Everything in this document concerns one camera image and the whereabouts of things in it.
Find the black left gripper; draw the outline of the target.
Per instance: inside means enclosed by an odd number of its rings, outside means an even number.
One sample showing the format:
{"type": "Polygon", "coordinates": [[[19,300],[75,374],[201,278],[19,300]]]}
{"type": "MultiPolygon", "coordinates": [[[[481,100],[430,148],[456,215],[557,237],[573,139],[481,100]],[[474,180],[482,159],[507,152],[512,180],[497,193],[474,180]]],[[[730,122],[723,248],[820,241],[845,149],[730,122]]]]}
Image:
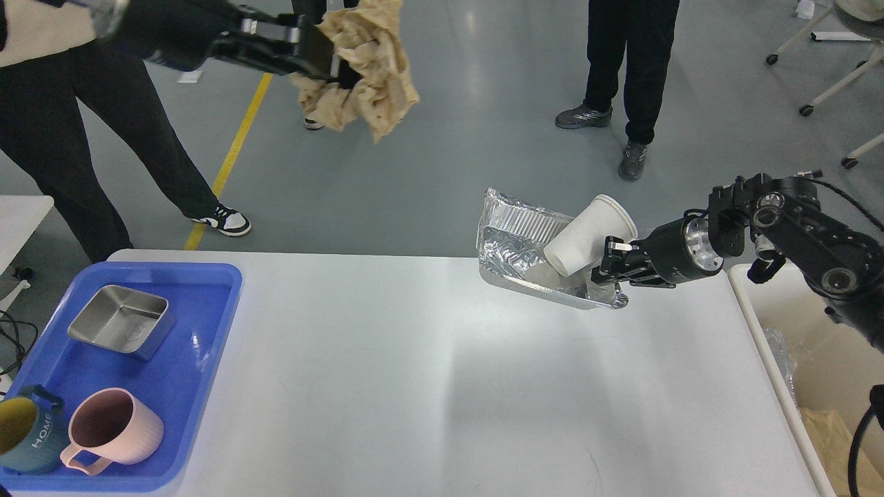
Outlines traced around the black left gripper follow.
{"type": "Polygon", "coordinates": [[[217,60],[273,75],[302,75],[344,89],[362,79],[313,24],[241,21],[240,10],[227,1],[92,1],[90,15],[108,47],[175,70],[199,68],[214,47],[217,60]],[[215,44],[238,30],[235,41],[215,44]]]}

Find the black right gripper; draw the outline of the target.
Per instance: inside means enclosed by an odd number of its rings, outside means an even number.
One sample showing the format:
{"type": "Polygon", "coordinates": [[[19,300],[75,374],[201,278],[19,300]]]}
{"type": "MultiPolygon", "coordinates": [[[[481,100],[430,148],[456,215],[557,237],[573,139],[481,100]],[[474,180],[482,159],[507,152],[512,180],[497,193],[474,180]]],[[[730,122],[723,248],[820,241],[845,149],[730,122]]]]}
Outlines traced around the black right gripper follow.
{"type": "Polygon", "coordinates": [[[606,236],[603,249],[600,266],[590,275],[599,286],[632,280],[633,286],[672,289],[713,277],[723,269],[723,257],[711,248],[709,222],[701,217],[683,217],[663,224],[644,239],[632,242],[606,236]],[[645,257],[643,264],[638,264],[639,254],[645,257]]]}

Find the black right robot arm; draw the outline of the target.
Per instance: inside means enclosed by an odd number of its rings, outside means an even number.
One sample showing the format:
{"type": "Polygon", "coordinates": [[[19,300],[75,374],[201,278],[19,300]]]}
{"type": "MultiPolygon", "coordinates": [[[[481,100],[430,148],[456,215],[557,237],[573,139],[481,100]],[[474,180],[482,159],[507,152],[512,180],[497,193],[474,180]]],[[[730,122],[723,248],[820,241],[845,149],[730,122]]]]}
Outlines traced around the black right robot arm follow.
{"type": "Polygon", "coordinates": [[[703,210],[692,208],[647,237],[606,232],[599,285],[673,287],[720,273],[725,258],[755,245],[747,277],[761,285],[784,266],[797,268],[809,290],[826,302],[826,315],[882,349],[882,246],[821,211],[821,171],[774,179],[760,173],[711,189],[703,210]]]}

